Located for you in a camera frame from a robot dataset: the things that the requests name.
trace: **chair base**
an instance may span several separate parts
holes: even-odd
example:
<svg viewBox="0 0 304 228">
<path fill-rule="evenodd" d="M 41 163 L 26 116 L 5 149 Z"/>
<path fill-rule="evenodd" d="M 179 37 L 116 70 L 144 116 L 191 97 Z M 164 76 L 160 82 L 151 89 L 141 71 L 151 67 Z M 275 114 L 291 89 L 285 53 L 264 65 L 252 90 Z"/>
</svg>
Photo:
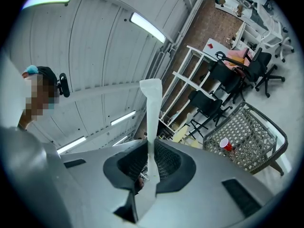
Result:
<svg viewBox="0 0 304 228">
<path fill-rule="evenodd" d="M 236 103 L 236 99 L 241 96 L 243 101 L 246 101 L 244 96 L 243 96 L 243 91 L 246 90 L 247 88 L 251 88 L 253 89 L 253 85 L 251 84 L 247 84 L 245 82 L 243 82 L 241 84 L 241 86 L 238 88 L 238 90 L 234 93 L 231 93 L 228 98 L 225 100 L 225 102 L 223 103 L 223 105 L 225 105 L 227 102 L 229 102 L 232 99 L 232 103 L 235 104 Z"/>
<path fill-rule="evenodd" d="M 253 89 L 253 85 L 251 84 L 247 84 L 245 82 L 243 82 L 243 84 L 241 85 L 241 87 L 239 88 L 239 90 L 234 94 L 233 99 L 232 99 L 232 103 L 235 104 L 236 103 L 236 99 L 241 96 L 242 100 L 245 101 L 245 98 L 243 96 L 243 91 L 246 90 L 247 88 L 251 88 Z"/>
<path fill-rule="evenodd" d="M 256 85 L 255 89 L 256 91 L 259 91 L 259 86 L 265 82 L 265 95 L 269 98 L 270 94 L 268 93 L 268 81 L 270 79 L 281 79 L 282 82 L 285 81 L 285 78 L 282 76 L 276 76 L 276 75 L 271 75 L 273 70 L 277 69 L 277 65 L 273 65 L 271 69 L 264 75 L 264 77 L 260 80 L 260 82 Z"/>
<path fill-rule="evenodd" d="M 275 57 L 278 58 L 278 57 L 280 56 L 282 62 L 285 62 L 285 58 L 284 58 L 284 56 L 283 56 L 283 51 L 284 51 L 284 49 L 288 49 L 288 50 L 290 50 L 292 53 L 295 52 L 294 48 L 293 48 L 291 45 L 288 45 L 287 42 L 289 42 L 289 43 L 291 42 L 291 39 L 290 39 L 289 37 L 286 37 L 286 38 L 282 41 L 282 43 L 280 43 L 280 46 L 275 50 Z"/>
<path fill-rule="evenodd" d="M 220 109 L 220 111 L 218 112 L 218 114 L 213 118 L 213 121 L 215 121 L 215 126 L 217 127 L 218 123 L 219 123 L 219 119 L 221 117 L 225 117 L 224 113 L 228 110 L 228 109 L 232 109 L 232 106 L 228 106 L 226 107 L 224 110 Z"/>
</svg>

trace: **black mesh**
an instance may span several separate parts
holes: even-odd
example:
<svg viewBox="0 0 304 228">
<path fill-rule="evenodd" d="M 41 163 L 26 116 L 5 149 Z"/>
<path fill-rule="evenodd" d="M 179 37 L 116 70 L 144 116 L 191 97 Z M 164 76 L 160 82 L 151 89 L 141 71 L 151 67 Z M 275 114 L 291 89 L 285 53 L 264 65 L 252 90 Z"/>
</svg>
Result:
<svg viewBox="0 0 304 228">
<path fill-rule="evenodd" d="M 144 144 L 117 162 L 118 169 L 136 181 L 148 160 L 147 144 Z"/>
<path fill-rule="evenodd" d="M 161 180 L 173 174 L 181 166 L 181 157 L 156 141 L 154 159 Z"/>
</svg>

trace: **brown floor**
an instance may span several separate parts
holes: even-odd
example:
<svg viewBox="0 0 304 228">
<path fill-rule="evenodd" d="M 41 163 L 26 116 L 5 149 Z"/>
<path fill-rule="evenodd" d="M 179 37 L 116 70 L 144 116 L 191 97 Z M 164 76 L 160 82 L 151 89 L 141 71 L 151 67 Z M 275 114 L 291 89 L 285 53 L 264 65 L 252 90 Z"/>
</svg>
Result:
<svg viewBox="0 0 304 228">
<path fill-rule="evenodd" d="M 215 41 L 221 43 L 222 45 L 229 47 L 226 43 L 226 38 L 232 38 L 235 33 L 238 31 L 239 27 L 242 24 L 242 21 L 238 18 L 221 11 L 215 8 L 214 0 L 204 0 L 200 9 L 198 10 L 187 34 L 185 35 L 177 53 L 174 56 L 171 67 L 167 72 L 167 78 L 162 86 L 163 94 L 168 89 L 171 81 L 174 78 L 172 74 L 173 71 L 177 71 L 182 64 L 183 59 L 185 58 L 188 48 L 187 45 L 197 48 L 199 50 L 203 50 L 209 38 L 214 39 Z M 198 58 L 193 57 L 189 62 L 187 68 L 185 69 L 183 75 L 189 76 L 195 64 L 197 63 Z M 198 72 L 194 75 L 192 79 L 197 84 L 200 83 L 200 76 L 205 74 L 206 67 L 201 66 Z M 168 97 L 166 103 L 162 107 L 162 111 L 166 110 L 169 105 L 174 100 L 175 96 L 178 94 L 180 89 L 183 86 L 183 82 L 180 80 L 175 88 L 173 89 L 171 95 Z M 191 86 L 188 86 L 184 93 L 180 96 L 177 103 L 173 106 L 173 108 L 169 111 L 168 115 L 174 115 L 182 106 L 187 102 L 188 95 L 193 90 Z M 191 111 L 193 108 L 188 106 L 187 109 L 183 111 L 183 113 L 187 114 L 187 112 Z M 185 118 L 184 114 L 180 114 L 176 119 L 176 122 L 180 123 Z M 141 122 L 138 131 L 136 132 L 134 138 L 137 139 L 139 137 L 143 138 L 143 133 L 146 131 L 146 117 Z"/>
</svg>

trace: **white shelving unit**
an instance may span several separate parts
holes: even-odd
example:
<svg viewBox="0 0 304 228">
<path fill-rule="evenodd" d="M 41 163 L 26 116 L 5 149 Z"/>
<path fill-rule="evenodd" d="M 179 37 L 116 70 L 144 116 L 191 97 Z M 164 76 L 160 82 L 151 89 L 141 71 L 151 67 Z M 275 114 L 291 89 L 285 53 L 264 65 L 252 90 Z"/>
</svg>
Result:
<svg viewBox="0 0 304 228">
<path fill-rule="evenodd" d="M 237 37 L 233 42 L 232 49 L 242 50 L 244 48 L 249 48 L 248 43 L 260 45 L 261 39 L 262 36 L 256 30 L 254 30 L 252 27 L 250 27 L 244 22 L 237 31 Z M 250 48 L 249 51 L 254 56 L 255 52 Z"/>
<path fill-rule="evenodd" d="M 176 133 L 182 126 L 183 124 L 181 124 L 179 126 L 179 128 L 177 130 L 174 130 L 171 127 L 171 124 L 174 123 L 174 121 L 176 120 L 176 118 L 182 113 L 183 110 L 185 110 L 185 108 L 188 106 L 188 104 L 190 103 L 190 100 L 188 100 L 184 106 L 172 117 L 172 119 L 170 120 L 170 122 L 165 123 L 164 121 L 164 117 L 167 116 L 167 114 L 169 113 L 169 111 L 173 108 L 173 106 L 177 103 L 178 99 L 180 98 L 180 96 L 182 95 L 182 93 L 184 92 L 184 90 L 187 88 L 187 86 L 192 86 L 193 88 L 195 88 L 196 90 L 200 90 L 201 92 L 204 93 L 204 95 L 206 95 L 207 97 L 209 97 L 210 99 L 216 100 L 211 94 L 210 92 L 216 92 L 218 90 L 218 88 L 220 87 L 220 82 L 217 82 L 214 84 L 214 86 L 206 91 L 202 88 L 202 86 L 204 85 L 204 83 L 207 81 L 210 72 L 208 72 L 205 76 L 205 78 L 203 79 L 203 81 L 197 85 L 196 83 L 194 83 L 192 81 L 192 78 L 194 77 L 195 73 L 197 72 L 197 70 L 199 69 L 201 63 L 205 60 L 205 61 L 216 61 L 215 58 L 209 56 L 207 53 L 204 53 L 202 51 L 197 50 L 196 48 L 187 46 L 187 48 L 189 48 L 186 57 L 184 58 L 179 70 L 177 72 L 173 72 L 174 75 L 174 79 L 172 80 L 170 86 L 168 87 L 166 93 L 164 94 L 163 98 L 162 98 L 162 106 L 163 104 L 166 102 L 166 100 L 168 99 L 169 95 L 171 94 L 172 90 L 174 89 L 174 87 L 176 86 L 177 82 L 179 80 L 184 81 L 184 85 L 182 86 L 182 88 L 180 89 L 180 91 L 178 92 L 178 94 L 176 95 L 176 97 L 174 98 L 174 100 L 172 101 L 172 103 L 169 105 L 169 107 L 166 109 L 166 111 L 161 115 L 161 117 L 159 118 L 159 121 L 161 121 L 170 131 L 172 131 L 173 133 Z M 199 57 L 198 62 L 196 63 L 194 69 L 192 70 L 191 74 L 189 77 L 185 77 L 183 74 L 183 72 L 185 71 L 188 63 L 190 62 L 190 60 L 192 59 L 193 56 Z M 223 100 L 223 102 L 227 99 L 227 97 L 229 96 L 229 94 L 224 94 L 223 97 L 221 98 L 221 100 Z"/>
</svg>

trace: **office chair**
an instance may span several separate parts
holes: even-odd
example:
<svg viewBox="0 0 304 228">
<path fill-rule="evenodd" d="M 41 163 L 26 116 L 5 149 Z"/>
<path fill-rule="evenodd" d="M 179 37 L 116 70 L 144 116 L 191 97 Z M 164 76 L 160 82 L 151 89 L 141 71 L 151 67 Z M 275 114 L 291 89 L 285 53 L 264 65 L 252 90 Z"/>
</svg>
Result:
<svg viewBox="0 0 304 228">
<path fill-rule="evenodd" d="M 287 41 L 290 43 L 291 39 L 289 37 L 283 38 L 282 32 L 287 33 L 288 31 L 282 28 L 281 23 L 274 20 L 259 2 L 257 2 L 257 13 L 268 28 L 268 33 L 262 37 L 261 42 L 270 48 L 279 45 L 280 53 L 275 54 L 275 57 L 277 58 L 280 55 L 282 62 L 285 62 L 285 58 L 283 57 L 284 48 L 291 50 L 292 53 L 295 52 L 294 48 L 287 44 Z"/>
<path fill-rule="evenodd" d="M 198 112 L 206 116 L 208 119 L 202 124 L 206 124 L 209 122 L 210 119 L 215 121 L 215 126 L 218 125 L 219 119 L 221 117 L 225 117 L 224 113 L 228 109 L 232 109 L 232 106 L 227 107 L 226 109 L 222 110 L 221 106 L 223 104 L 222 100 L 212 100 L 209 97 L 205 96 L 203 92 L 199 91 L 191 91 L 190 95 L 188 96 L 190 100 L 190 104 L 194 107 L 198 108 Z"/>
<path fill-rule="evenodd" d="M 271 75 L 274 69 L 277 69 L 277 65 L 273 65 L 271 69 L 267 72 L 267 65 L 270 62 L 271 54 L 267 52 L 262 52 L 262 48 L 259 48 L 256 52 L 253 59 L 251 59 L 248 56 L 249 49 L 245 52 L 245 57 L 249 60 L 250 64 L 249 66 L 245 66 L 241 64 L 240 62 L 237 62 L 233 59 L 230 59 L 226 57 L 226 55 L 223 52 L 217 52 L 216 56 L 218 58 L 221 58 L 221 60 L 226 60 L 228 62 L 232 62 L 233 64 L 240 66 L 241 70 L 244 72 L 246 78 L 249 80 L 249 82 L 256 83 L 260 77 L 263 77 L 260 82 L 256 85 L 255 89 L 256 91 L 259 91 L 258 88 L 262 83 L 265 82 L 265 95 L 267 98 L 270 97 L 270 94 L 268 93 L 268 81 L 270 79 L 281 79 L 282 82 L 285 81 L 285 78 L 282 76 L 276 76 Z"/>
<path fill-rule="evenodd" d="M 211 61 L 208 65 L 208 70 L 210 72 L 209 77 L 220 81 L 225 87 L 223 88 L 223 90 L 225 90 L 227 94 L 230 94 L 230 96 L 227 98 L 227 101 L 229 101 L 231 97 L 233 97 L 233 104 L 235 104 L 235 100 L 238 98 L 239 95 L 242 97 L 243 101 L 245 101 L 243 96 L 243 90 L 249 87 L 253 89 L 252 85 L 248 85 L 245 83 L 244 79 L 238 73 L 238 71 L 230 70 L 228 67 L 225 66 L 222 60 L 219 60 L 217 62 Z"/>
</svg>

